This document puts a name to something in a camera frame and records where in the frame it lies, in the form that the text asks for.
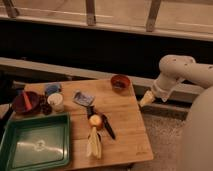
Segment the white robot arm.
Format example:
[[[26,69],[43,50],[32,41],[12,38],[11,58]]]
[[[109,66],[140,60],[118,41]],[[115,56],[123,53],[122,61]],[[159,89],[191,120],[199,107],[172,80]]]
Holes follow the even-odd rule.
[[[191,107],[182,131],[176,171],[213,171],[213,64],[197,63],[191,56],[166,55],[159,61],[159,70],[140,106],[155,99],[166,102],[185,80],[199,86],[202,91],[194,96],[180,94]]]

